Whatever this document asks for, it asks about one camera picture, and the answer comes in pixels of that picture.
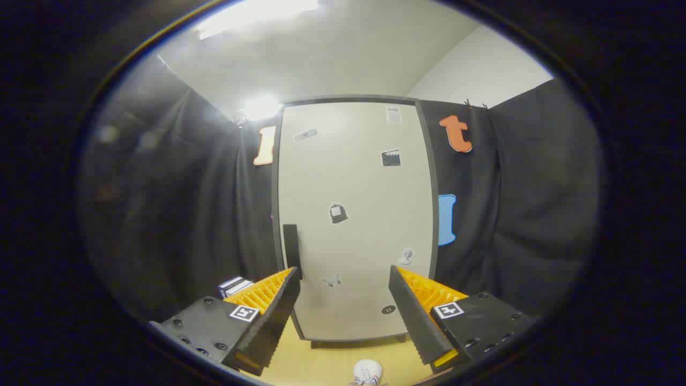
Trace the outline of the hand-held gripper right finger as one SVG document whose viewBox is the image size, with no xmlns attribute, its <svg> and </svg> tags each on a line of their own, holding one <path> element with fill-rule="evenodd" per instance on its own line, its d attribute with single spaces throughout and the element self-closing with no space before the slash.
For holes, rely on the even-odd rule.
<svg viewBox="0 0 686 386">
<path fill-rule="evenodd" d="M 465 295 L 397 265 L 388 288 L 421 361 L 432 368 L 480 361 L 536 322 L 488 292 Z"/>
</svg>

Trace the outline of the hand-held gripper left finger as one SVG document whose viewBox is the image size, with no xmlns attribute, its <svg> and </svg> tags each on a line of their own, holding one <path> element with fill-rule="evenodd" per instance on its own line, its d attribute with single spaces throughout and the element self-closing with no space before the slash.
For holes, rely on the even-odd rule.
<svg viewBox="0 0 686 386">
<path fill-rule="evenodd" d="M 289 267 L 257 283 L 237 277 L 225 290 L 224 298 L 199 298 L 150 328 L 191 361 L 217 372 L 260 376 L 298 300 L 301 270 Z"/>
</svg>

